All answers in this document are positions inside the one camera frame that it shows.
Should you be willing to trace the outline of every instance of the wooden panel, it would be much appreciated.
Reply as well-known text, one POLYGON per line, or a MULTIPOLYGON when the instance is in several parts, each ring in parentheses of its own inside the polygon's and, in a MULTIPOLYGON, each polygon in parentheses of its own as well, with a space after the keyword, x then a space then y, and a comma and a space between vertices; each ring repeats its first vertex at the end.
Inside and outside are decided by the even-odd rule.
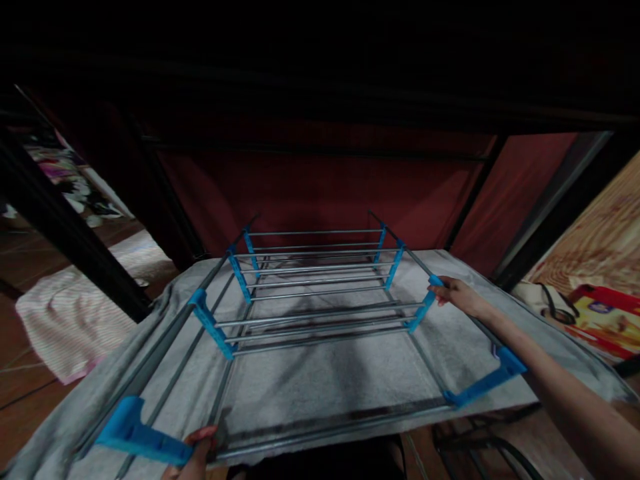
POLYGON ((451 253, 490 276, 574 142, 576 133, 510 137, 451 253))
POLYGON ((614 178, 527 279, 568 295, 590 283, 640 296, 640 154, 614 178))

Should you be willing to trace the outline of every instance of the finger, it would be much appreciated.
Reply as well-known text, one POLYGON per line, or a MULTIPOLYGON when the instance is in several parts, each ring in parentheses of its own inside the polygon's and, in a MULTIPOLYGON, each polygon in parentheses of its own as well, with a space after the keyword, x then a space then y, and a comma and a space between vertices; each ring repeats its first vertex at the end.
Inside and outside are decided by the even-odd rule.
POLYGON ((438 275, 438 278, 445 284, 446 287, 451 285, 451 282, 455 280, 453 277, 448 277, 446 275, 438 275))
POLYGON ((427 290, 434 292, 437 297, 442 297, 444 298, 444 300, 449 300, 450 292, 446 287, 441 287, 439 285, 430 285, 427 290))
POLYGON ((200 440, 214 436, 217 431, 218 431, 217 425, 202 427, 201 429, 198 429, 188 434, 185 438, 185 443, 189 446, 194 446, 200 440))
POLYGON ((165 472, 162 474, 161 480, 176 480, 180 476, 180 469, 173 465, 167 466, 165 472))

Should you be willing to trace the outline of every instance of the red fabric wall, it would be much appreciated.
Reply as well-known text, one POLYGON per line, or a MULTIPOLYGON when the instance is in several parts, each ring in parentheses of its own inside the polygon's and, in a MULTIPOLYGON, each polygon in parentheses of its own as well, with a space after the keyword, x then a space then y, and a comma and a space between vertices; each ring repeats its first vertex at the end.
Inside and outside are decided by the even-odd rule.
MULTIPOLYGON (((481 155, 490 135, 241 117, 182 109, 137 112, 168 143, 188 140, 481 155)), ((489 276, 575 139, 511 137, 452 253, 489 276)), ((377 228, 371 208, 412 249, 442 248, 477 177, 468 161, 166 150, 167 174, 206 248, 222 255, 255 213, 254 231, 377 228)), ((377 234, 260 237, 256 245, 373 241, 377 234)))
POLYGON ((510 137, 451 253, 490 276, 576 136, 547 133, 510 137))
MULTIPOLYGON (((176 110, 137 112, 148 132, 172 143, 251 142, 402 151, 486 153, 491 135, 176 110)), ((222 255, 255 213, 254 231, 374 229, 371 208, 414 249, 444 246, 481 164, 328 155, 169 150, 159 156, 206 248, 222 255)), ((374 241, 260 237, 256 246, 374 241)))
MULTIPOLYGON (((479 164, 250 153, 162 154, 205 246, 221 255, 255 213, 254 231, 375 229, 371 208, 414 249, 442 247, 479 164)), ((335 243, 338 237, 261 237, 256 246, 335 243)))

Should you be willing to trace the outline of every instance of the black metal frame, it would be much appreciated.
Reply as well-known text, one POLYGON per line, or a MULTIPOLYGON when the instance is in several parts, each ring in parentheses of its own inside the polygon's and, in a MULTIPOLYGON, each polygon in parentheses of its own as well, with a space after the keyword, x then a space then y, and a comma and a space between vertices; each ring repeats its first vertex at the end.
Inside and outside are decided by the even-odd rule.
POLYGON ((505 291, 514 288, 638 151, 640 135, 637 132, 614 133, 513 256, 495 284, 505 291))
POLYGON ((18 290, 8 281, 2 279, 0 279, 0 293, 6 295, 11 300, 18 300, 18 298, 23 295, 22 291, 18 290))
POLYGON ((442 426, 436 424, 432 426, 431 433, 433 437, 433 446, 435 447, 436 452, 440 456, 442 460, 442 464, 445 467, 445 470, 449 474, 452 480, 457 480, 458 476, 455 474, 453 469, 453 465, 449 462, 447 458, 447 453, 450 452, 462 452, 468 453, 471 461, 473 462, 474 467, 476 468, 480 478, 482 480, 490 480, 491 476, 489 472, 487 472, 486 468, 482 464, 477 451, 478 450, 486 450, 486 449, 495 449, 498 451, 500 456, 504 459, 505 463, 509 466, 513 474, 518 479, 522 479, 518 472, 518 468, 511 460, 513 458, 520 468, 526 472, 528 478, 531 480, 543 480, 542 476, 538 473, 538 470, 533 466, 533 464, 518 450, 515 448, 510 442, 496 437, 492 434, 488 436, 484 436, 476 439, 467 439, 470 434, 480 431, 482 429, 488 429, 491 425, 496 422, 484 422, 484 419, 481 417, 468 417, 467 420, 471 424, 471 428, 462 432, 455 433, 452 435, 445 435, 442 426))
MULTIPOLYGON (((499 135, 496 150, 485 162, 472 187, 445 243, 446 248, 452 246, 472 209, 506 135, 614 132, 608 144, 553 210, 548 215, 545 212, 545 215, 530 219, 526 226, 531 228, 526 235, 520 236, 519 243, 513 244, 509 258, 500 266, 496 282, 505 290, 528 272, 640 147, 640 141, 635 140, 640 138, 640 108, 637 102, 626 98, 636 94, 631 88, 611 88, 611 85, 633 85, 629 79, 640 76, 640 68, 631 61, 637 52, 634 44, 637 39, 620 28, 619 22, 623 19, 618 13, 615 23, 607 29, 602 29, 600 18, 598 29, 584 29, 589 32, 588 36, 579 33, 586 20, 576 20, 570 12, 562 21, 558 14, 557 22, 549 25, 548 31, 541 32, 536 28, 537 35, 524 37, 517 35, 523 28, 520 23, 498 21, 492 14, 479 21, 481 12, 468 15, 469 12, 460 9, 456 9, 454 16, 446 15, 446 18, 454 18, 446 23, 432 11, 429 15, 410 15, 404 9, 388 7, 384 12, 357 8, 351 13, 354 19, 366 17, 367 28, 361 31, 360 22, 346 21, 341 15, 345 20, 335 32, 342 31, 346 35, 327 37, 326 28, 314 31, 310 25, 305 25, 298 32, 299 41, 291 42, 287 35, 270 36, 277 29, 269 23, 269 35, 266 31, 252 29, 243 34, 242 41, 226 42, 223 51, 212 51, 215 40, 210 31, 205 36, 207 42, 194 42, 190 35, 184 37, 184 42, 176 35, 169 41, 158 26, 144 32, 144 25, 140 23, 132 29, 140 38, 145 38, 142 48, 132 49, 126 40, 122 44, 110 40, 101 44, 101 48, 94 48, 94 44, 85 39, 102 37, 92 30, 95 25, 91 28, 68 25, 62 38, 47 32, 49 22, 32 28, 30 18, 26 26, 20 22, 8 26, 7 37, 11 40, 0 49, 0 59, 5 65, 0 75, 11 83, 33 87, 44 85, 74 95, 106 99, 124 111, 130 110, 132 105, 180 102, 194 109, 214 107, 226 113, 434 127, 499 135), (428 18, 434 20, 426 28, 428 18), (580 29, 567 28, 576 21, 580 29), (594 31, 601 35, 606 32, 615 42, 592 42, 594 31), (546 48, 549 41, 556 43, 558 38, 565 37, 580 40, 572 43, 577 54, 546 48), (464 48, 460 49, 456 42, 443 43, 441 38, 459 39, 458 43, 464 48), (581 43, 586 38, 589 42, 581 43), (611 61, 617 67, 598 70, 592 82, 581 84, 576 80, 580 76, 563 77, 562 69, 552 68, 561 65, 563 60, 571 60, 578 62, 577 67, 582 71, 592 71, 591 55, 596 59, 602 56, 600 47, 593 48, 596 44, 608 45, 607 48, 616 52, 611 61), (318 45, 322 45, 322 51, 317 50, 318 45), (538 55, 542 50, 545 55, 538 55), (432 54, 428 60, 424 60, 426 51, 432 54), (501 55, 490 55, 492 51, 499 51, 501 55), (546 63, 530 62, 529 54, 546 63), (465 64, 472 69, 473 65, 478 67, 475 59, 479 58, 482 58, 483 74, 470 76, 465 64), (614 81, 620 71, 629 78, 614 81)), ((613 19, 604 13, 601 18, 613 19)), ((259 23, 264 24, 263 20, 261 15, 259 23)), ((287 25, 283 31, 302 25, 281 18, 276 20, 287 25)), ((537 25, 533 17, 529 20, 530 25, 537 25)), ((222 39, 226 35, 225 26, 221 25, 221 28, 216 34, 222 39)), ((235 30, 231 24, 228 28, 235 30)), ((148 147, 154 148, 192 147, 172 143, 170 139, 143 137, 143 140, 148 147)), ((195 147, 384 158, 426 157, 408 152, 290 145, 217 143, 195 147)), ((165 194, 173 199, 169 200, 172 208, 178 213, 182 211, 175 193, 165 191, 165 194)), ((192 235, 189 243, 197 250, 196 237, 192 235)))
POLYGON ((127 126, 130 135, 132 136, 136 147, 142 154, 150 172, 153 175, 153 178, 157 182, 158 188, 164 193, 165 200, 167 201, 167 206, 169 207, 169 211, 171 212, 171 216, 173 220, 180 228, 180 231, 185 237, 187 241, 187 245, 189 246, 189 250, 191 251, 191 255, 195 260, 201 260, 210 258, 209 253, 205 249, 202 244, 202 240, 200 236, 196 232, 191 220, 187 216, 187 212, 185 212, 182 207, 182 203, 173 189, 171 185, 171 181, 169 180, 162 164, 160 163, 160 159, 156 155, 153 149, 148 148, 143 138, 143 130, 135 117, 127 112, 124 109, 120 109, 120 114, 127 126))
POLYGON ((580 178, 580 175, 591 164, 595 156, 607 144, 611 138, 611 132, 586 132, 579 133, 575 142, 569 148, 562 164, 553 174, 544 192, 540 195, 523 225, 516 233, 507 253, 500 264, 491 274, 494 279, 507 268, 514 256, 518 254, 522 246, 531 238, 540 224, 547 218, 553 208, 558 205, 567 193, 567 190, 580 178))
POLYGON ((453 246, 458 233, 460 233, 460 230, 462 229, 462 225, 464 225, 467 216, 471 212, 471 208, 473 208, 473 204, 478 198, 478 195, 480 195, 482 187, 487 181, 487 178, 489 178, 489 174, 491 173, 496 160, 498 160, 500 152, 502 152, 502 148, 504 148, 508 138, 509 137, 506 135, 498 135, 495 138, 493 145, 491 146, 491 152, 489 153, 487 161, 482 165, 482 169, 478 174, 478 178, 476 178, 475 183, 473 184, 473 188, 469 192, 469 196, 467 197, 467 200, 465 201, 462 210, 460 210, 460 214, 458 214, 458 218, 455 221, 453 228, 451 229, 449 238, 445 243, 446 251, 451 250, 451 247, 453 246))
POLYGON ((0 127, 0 188, 7 200, 89 280, 139 323, 151 300, 38 168, 0 127))

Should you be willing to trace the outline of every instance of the blue plastic bracket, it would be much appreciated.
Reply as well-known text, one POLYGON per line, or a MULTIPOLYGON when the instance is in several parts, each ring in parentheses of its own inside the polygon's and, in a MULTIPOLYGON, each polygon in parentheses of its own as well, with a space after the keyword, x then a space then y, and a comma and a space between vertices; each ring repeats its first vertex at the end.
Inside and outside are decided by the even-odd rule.
POLYGON ((144 402, 140 397, 123 398, 95 442, 132 455, 183 466, 191 458, 193 448, 143 425, 140 413, 144 402))
POLYGON ((453 392, 447 390, 444 392, 445 399, 454 404, 456 408, 462 408, 477 398, 480 398, 488 391, 493 390, 498 385, 502 385, 527 371, 524 363, 522 363, 509 348, 498 348, 497 356, 500 359, 500 366, 496 370, 478 380, 458 395, 454 395, 453 392))
POLYGON ((198 317, 200 323, 202 323, 207 332, 213 337, 218 348, 222 350, 227 360, 233 361, 233 352, 237 350, 238 346, 226 343, 225 340, 227 336, 221 328, 215 326, 215 318, 213 318, 213 314, 209 308, 207 308, 207 292, 204 289, 196 290, 189 299, 188 304, 195 306, 193 309, 195 316, 198 317))
MULTIPOLYGON (((253 243, 251 242, 251 236, 249 235, 249 227, 245 227, 243 232, 245 234, 245 243, 247 244, 247 250, 249 250, 250 254, 255 255, 253 243)), ((258 268, 258 260, 256 260, 255 256, 251 257, 251 264, 253 265, 254 270, 260 270, 260 268, 258 268)), ((255 277, 260 278, 260 272, 256 272, 255 277)))
POLYGON ((389 291, 389 289, 391 288, 391 284, 395 276, 395 271, 398 270, 398 265, 400 265, 400 260, 402 260, 402 254, 405 251, 405 243, 402 240, 398 240, 397 245, 398 245, 398 248, 400 248, 400 250, 396 252, 395 258, 393 259, 393 265, 389 270, 389 276, 387 277, 387 282, 385 283, 386 291, 389 291))
MULTIPOLYGON (((440 287, 444 285, 444 283, 442 283, 442 280, 440 280, 435 275, 429 276, 429 283, 431 285, 438 285, 440 287)), ((411 320, 410 322, 405 322, 405 327, 409 329, 409 333, 415 332, 416 328, 418 328, 418 325, 420 324, 420 322, 422 322, 422 319, 425 317, 428 310, 431 308, 434 300, 435 300, 435 292, 432 292, 432 291, 427 292, 427 296, 425 297, 424 300, 422 300, 422 303, 424 305, 418 308, 418 310, 415 312, 414 320, 411 320)))
MULTIPOLYGON (((380 222, 380 228, 382 228, 382 232, 380 232, 380 241, 378 242, 378 250, 380 250, 382 248, 382 245, 384 245, 385 236, 387 234, 387 226, 383 222, 380 222)), ((373 259, 373 262, 378 263, 379 260, 380 260, 380 252, 375 254, 375 258, 373 259)))
POLYGON ((230 246, 227 249, 227 252, 229 252, 229 262, 231 264, 231 268, 233 269, 233 273, 235 274, 235 277, 238 279, 238 283, 240 284, 240 290, 242 290, 242 294, 245 296, 245 301, 247 303, 251 303, 251 294, 249 293, 249 289, 247 288, 247 281, 245 280, 245 276, 242 273, 242 269, 240 268, 238 259, 235 257, 235 245, 230 246))

